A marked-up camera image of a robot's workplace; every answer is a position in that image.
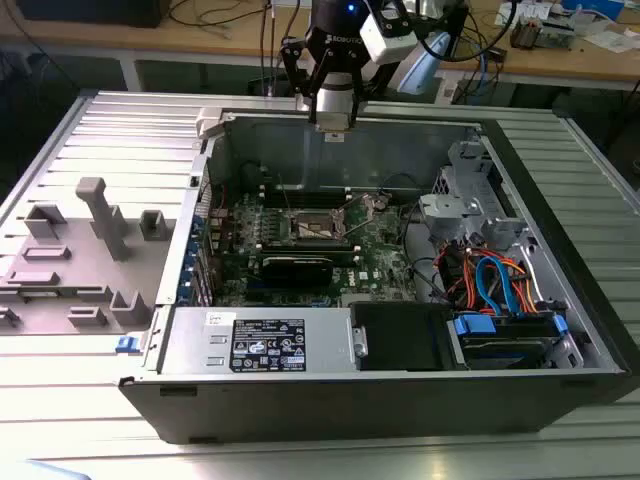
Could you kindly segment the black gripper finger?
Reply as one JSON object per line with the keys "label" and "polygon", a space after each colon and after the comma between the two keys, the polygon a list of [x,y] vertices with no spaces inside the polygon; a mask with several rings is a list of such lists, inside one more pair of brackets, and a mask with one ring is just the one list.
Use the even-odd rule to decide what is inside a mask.
{"label": "black gripper finger", "polygon": [[[306,38],[287,36],[282,40],[280,48],[280,56],[292,89],[309,101],[309,120],[312,123],[317,120],[320,88],[331,72],[330,68],[334,61],[334,51],[326,43],[326,39],[326,36],[307,36]],[[310,75],[297,66],[304,50],[307,50],[315,61]]]}
{"label": "black gripper finger", "polygon": [[362,101],[377,100],[383,96],[399,65],[399,62],[383,64],[378,67],[368,82],[364,82],[361,72],[363,65],[353,64],[350,70],[353,86],[352,108],[349,117],[350,125],[356,124]]}

